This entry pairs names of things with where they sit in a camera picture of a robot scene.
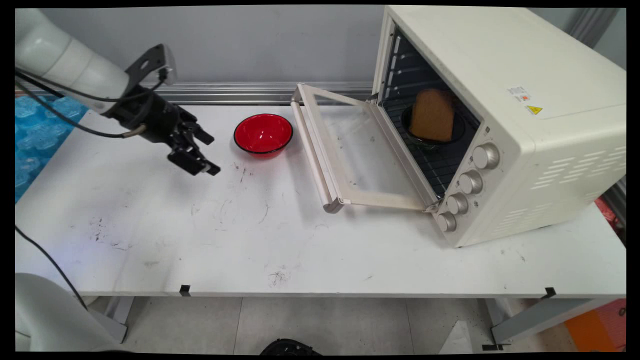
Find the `oven knob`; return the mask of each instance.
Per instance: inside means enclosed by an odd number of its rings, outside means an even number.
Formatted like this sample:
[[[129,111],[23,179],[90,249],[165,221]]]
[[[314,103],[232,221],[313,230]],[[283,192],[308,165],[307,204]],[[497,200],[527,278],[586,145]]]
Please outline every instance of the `oven knob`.
[[[479,193],[482,190],[482,177],[475,170],[467,171],[460,175],[459,182],[463,193]]]
[[[455,193],[447,198],[447,208],[452,214],[464,214],[469,209],[467,198],[461,193]]]
[[[477,146],[474,149],[473,157],[474,165],[478,168],[495,168],[500,160],[498,148],[492,143],[484,143]]]
[[[443,233],[456,230],[456,218],[451,213],[442,213],[438,215],[438,227]]]

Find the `sticker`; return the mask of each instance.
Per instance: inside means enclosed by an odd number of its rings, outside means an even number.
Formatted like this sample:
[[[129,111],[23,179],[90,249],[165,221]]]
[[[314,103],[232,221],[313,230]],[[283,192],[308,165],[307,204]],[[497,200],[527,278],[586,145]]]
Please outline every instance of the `sticker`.
[[[531,96],[531,93],[524,88],[524,86],[514,86],[513,88],[507,88],[509,95],[511,95],[516,101],[524,105],[524,108],[531,114],[537,115],[542,111],[540,106],[540,99],[535,99]]]
[[[542,108],[537,108],[535,106],[527,106],[527,108],[529,109],[529,111],[531,111],[533,115],[537,115],[540,112],[540,110],[542,110]]]
[[[531,94],[522,86],[516,86],[514,88],[508,88],[507,91],[511,96],[513,96],[518,102],[529,102],[531,101]]]

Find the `bread slice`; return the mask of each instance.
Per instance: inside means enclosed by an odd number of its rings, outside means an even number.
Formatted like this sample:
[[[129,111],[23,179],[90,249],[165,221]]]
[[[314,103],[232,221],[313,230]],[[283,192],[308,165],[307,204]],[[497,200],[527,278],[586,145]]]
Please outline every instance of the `bread slice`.
[[[409,131],[427,140],[451,141],[453,115],[451,93],[437,89],[423,90],[415,98]]]

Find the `white table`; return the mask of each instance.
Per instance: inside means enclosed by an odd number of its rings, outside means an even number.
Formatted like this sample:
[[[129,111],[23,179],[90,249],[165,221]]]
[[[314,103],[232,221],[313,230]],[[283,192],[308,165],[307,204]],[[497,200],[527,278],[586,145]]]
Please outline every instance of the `white table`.
[[[581,311],[626,296],[626,250],[594,204],[571,222],[453,249],[430,215],[325,213],[296,130],[272,160],[236,147],[250,115],[295,127],[288,106],[185,109],[216,138],[202,152],[218,175],[189,175],[165,144],[74,130],[16,205],[16,224],[80,294],[541,298],[553,287],[554,299],[599,299]],[[122,132],[92,111],[81,123]],[[15,271],[66,288],[17,233]]]

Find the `oven door handle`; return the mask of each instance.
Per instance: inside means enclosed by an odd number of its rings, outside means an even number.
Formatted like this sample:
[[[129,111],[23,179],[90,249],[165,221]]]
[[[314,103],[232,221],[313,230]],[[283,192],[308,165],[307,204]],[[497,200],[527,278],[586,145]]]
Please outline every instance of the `oven door handle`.
[[[323,207],[327,209],[327,207],[332,204],[333,201],[331,200],[329,188],[324,181],[324,176],[322,174],[322,170],[320,169],[320,163],[318,162],[316,151],[311,145],[311,137],[309,136],[309,131],[307,129],[305,119],[302,115],[302,109],[300,108],[300,104],[298,104],[297,101],[291,101],[291,108],[293,109],[293,116],[296,118],[296,125],[300,130],[302,146],[304,146],[305,148],[305,154],[307,155],[307,160],[309,161],[309,165],[311,166],[311,173],[314,176],[318,195],[320,195],[320,200],[323,203]]]

